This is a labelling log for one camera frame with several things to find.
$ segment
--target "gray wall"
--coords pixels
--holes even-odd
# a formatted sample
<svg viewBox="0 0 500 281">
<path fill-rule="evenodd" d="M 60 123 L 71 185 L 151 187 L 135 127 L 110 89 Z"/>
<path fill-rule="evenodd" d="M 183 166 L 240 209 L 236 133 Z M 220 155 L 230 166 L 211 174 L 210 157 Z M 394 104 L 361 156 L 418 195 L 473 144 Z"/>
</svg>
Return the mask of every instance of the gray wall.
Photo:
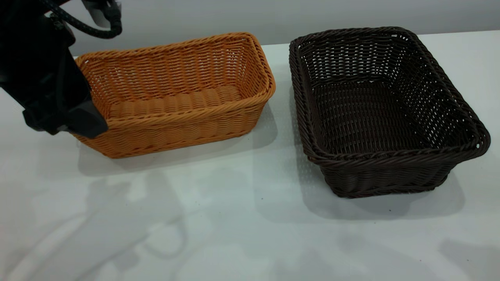
<svg viewBox="0 0 500 281">
<path fill-rule="evenodd" d="M 500 29 L 500 0 L 122 0 L 122 6 L 120 36 L 97 39 L 73 28 L 73 54 L 241 31 L 278 44 L 349 27 L 401 26 L 417 34 Z M 81 1 L 62 7 L 95 26 Z"/>
</svg>

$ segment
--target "wicker basket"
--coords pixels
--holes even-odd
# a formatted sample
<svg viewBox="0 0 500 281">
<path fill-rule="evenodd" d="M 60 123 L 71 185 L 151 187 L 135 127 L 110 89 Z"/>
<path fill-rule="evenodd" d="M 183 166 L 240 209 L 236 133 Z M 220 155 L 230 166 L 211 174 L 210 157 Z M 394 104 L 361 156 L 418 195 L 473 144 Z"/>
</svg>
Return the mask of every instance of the wicker basket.
<svg viewBox="0 0 500 281">
<path fill-rule="evenodd" d="M 109 130 L 94 139 L 75 137 L 110 158 L 244 135 L 276 87 L 259 42 L 249 33 L 99 51 L 76 64 Z"/>
<path fill-rule="evenodd" d="M 290 45 L 303 151 L 340 197 L 418 193 L 483 155 L 490 135 L 417 36 L 328 30 Z"/>
</svg>

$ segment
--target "white table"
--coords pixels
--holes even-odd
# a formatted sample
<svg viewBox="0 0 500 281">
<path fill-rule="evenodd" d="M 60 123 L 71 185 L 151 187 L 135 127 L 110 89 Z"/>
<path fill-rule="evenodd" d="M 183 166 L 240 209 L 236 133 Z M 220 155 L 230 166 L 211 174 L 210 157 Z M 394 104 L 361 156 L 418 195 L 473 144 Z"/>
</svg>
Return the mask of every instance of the white table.
<svg viewBox="0 0 500 281">
<path fill-rule="evenodd" d="M 435 191 L 341 199 L 302 153 L 288 45 L 240 138 L 112 160 L 0 90 L 0 278 L 500 280 L 500 31 L 420 36 L 491 133 Z"/>
</svg>

